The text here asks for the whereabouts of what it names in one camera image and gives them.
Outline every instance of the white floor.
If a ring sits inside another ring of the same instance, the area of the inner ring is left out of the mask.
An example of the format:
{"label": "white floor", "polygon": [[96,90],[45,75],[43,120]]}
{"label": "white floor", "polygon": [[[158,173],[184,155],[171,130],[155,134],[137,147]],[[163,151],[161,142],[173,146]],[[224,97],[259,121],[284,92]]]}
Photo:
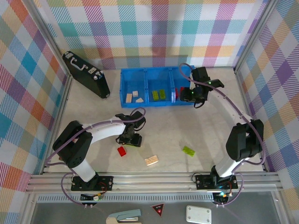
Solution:
{"label": "white floor", "polygon": [[[220,79],[223,91],[244,110],[242,98],[231,68],[207,69],[211,79]],[[115,114],[130,114],[122,109],[119,99],[120,70],[104,71],[111,95],[102,100],[87,88],[73,82],[60,133],[73,120],[96,123],[110,119]],[[200,109],[193,106],[146,107],[145,127],[140,148],[125,146],[127,155],[120,157],[115,137],[92,144],[86,159],[97,172],[138,171],[210,171],[226,153],[225,143],[230,130],[218,111],[206,103]],[[192,148],[194,157],[182,152],[184,146]],[[146,166],[144,159],[157,155],[159,162]],[[259,161],[258,156],[252,161]],[[261,166],[243,165],[240,171],[262,171]],[[49,172],[66,172],[67,167],[54,166]]]}

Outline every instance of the plaid wall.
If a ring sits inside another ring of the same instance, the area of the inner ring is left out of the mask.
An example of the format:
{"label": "plaid wall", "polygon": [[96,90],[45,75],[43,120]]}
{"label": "plaid wall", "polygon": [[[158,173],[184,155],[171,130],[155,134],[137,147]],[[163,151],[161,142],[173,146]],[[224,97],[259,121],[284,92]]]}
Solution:
{"label": "plaid wall", "polygon": [[21,0],[0,0],[0,224],[17,220],[66,75]]}
{"label": "plaid wall", "polygon": [[299,223],[299,0],[279,2],[240,79],[252,114],[264,123],[270,169]]}
{"label": "plaid wall", "polygon": [[233,66],[267,0],[35,0],[61,50],[104,69]]}

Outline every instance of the red triangle warning sign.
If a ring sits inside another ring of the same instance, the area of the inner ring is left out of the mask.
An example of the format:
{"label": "red triangle warning sign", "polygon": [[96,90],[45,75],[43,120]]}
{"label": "red triangle warning sign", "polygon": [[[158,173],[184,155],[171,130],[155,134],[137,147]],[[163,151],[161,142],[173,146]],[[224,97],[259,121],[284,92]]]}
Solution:
{"label": "red triangle warning sign", "polygon": [[156,213],[158,213],[158,215],[160,217],[162,217],[163,207],[164,207],[164,204],[157,204],[157,205],[152,206],[152,208],[156,211]]}

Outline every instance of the black bracket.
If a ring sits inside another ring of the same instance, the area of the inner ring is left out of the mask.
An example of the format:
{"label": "black bracket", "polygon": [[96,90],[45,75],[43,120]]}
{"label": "black bracket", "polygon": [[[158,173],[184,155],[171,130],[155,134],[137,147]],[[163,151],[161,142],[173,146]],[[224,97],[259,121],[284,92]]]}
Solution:
{"label": "black bracket", "polygon": [[196,190],[205,190],[205,189],[230,190],[230,184],[232,189],[238,189],[238,183],[235,176],[232,176],[230,181],[224,182],[222,184],[214,185],[210,175],[196,175],[195,182],[196,182]]}
{"label": "black bracket", "polygon": [[226,204],[228,202],[229,197],[223,197],[219,195],[219,193],[213,193],[214,204]]}
{"label": "black bracket", "polygon": [[72,179],[71,191],[111,191],[113,176],[97,176],[95,183],[84,182],[79,176]]}

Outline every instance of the blue bin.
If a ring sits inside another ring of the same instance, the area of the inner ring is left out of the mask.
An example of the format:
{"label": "blue bin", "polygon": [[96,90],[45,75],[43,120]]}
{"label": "blue bin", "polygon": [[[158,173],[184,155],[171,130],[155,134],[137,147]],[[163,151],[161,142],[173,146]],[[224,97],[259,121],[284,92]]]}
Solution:
{"label": "blue bin", "polygon": [[[189,76],[191,71],[183,67],[183,72]],[[178,67],[136,68],[121,70],[120,100],[122,108],[136,108],[139,106],[174,106],[193,105],[193,103],[176,100],[176,91],[181,87],[189,87],[190,82],[180,73]],[[165,91],[166,99],[154,101],[153,91]],[[126,103],[127,93],[138,91],[138,97],[133,97],[131,103]],[[143,103],[136,103],[139,98]]]}

